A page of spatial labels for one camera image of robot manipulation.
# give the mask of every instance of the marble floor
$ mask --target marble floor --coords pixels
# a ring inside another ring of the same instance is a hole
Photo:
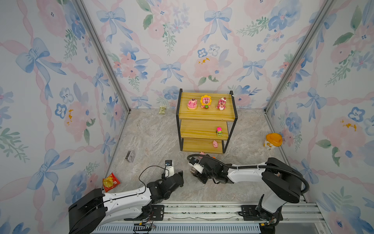
[[[165,160],[171,159],[174,170],[183,170],[184,186],[174,191],[169,201],[252,201],[258,202],[270,188],[264,182],[240,182],[235,184],[214,184],[208,180],[201,183],[191,173],[186,157],[192,153],[179,149],[175,110],[158,114],[158,109],[133,109],[125,124],[116,154],[109,172],[121,184],[111,192],[123,192],[142,186],[138,180],[140,173],[150,165],[163,167]],[[278,149],[267,151],[263,147],[265,135],[270,129],[260,109],[237,111],[238,120],[225,154],[209,154],[217,159],[238,165],[266,162],[275,157],[282,160]],[[135,153],[134,162],[126,161],[127,152]],[[141,180],[145,184],[161,178],[162,169],[147,169]]]

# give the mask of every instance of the orange lid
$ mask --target orange lid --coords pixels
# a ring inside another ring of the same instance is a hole
[[[266,140],[269,141],[274,146],[281,146],[282,145],[282,136],[278,133],[270,133],[266,135]]]

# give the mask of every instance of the toy car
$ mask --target toy car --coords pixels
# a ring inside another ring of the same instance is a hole
[[[216,133],[217,133],[217,137],[223,136],[223,134],[222,134],[222,128],[218,127]]]

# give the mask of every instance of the small box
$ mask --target small box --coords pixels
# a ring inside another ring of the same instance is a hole
[[[132,151],[127,152],[126,160],[128,162],[134,162],[135,154]]]

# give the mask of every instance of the pink pig figurine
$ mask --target pink pig figurine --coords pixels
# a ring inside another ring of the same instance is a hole
[[[187,104],[187,109],[189,110],[196,110],[197,109],[197,100],[196,99],[191,99],[188,101]]]
[[[217,141],[215,141],[215,140],[213,141],[213,147],[214,147],[214,148],[218,148],[218,143],[217,143]]]

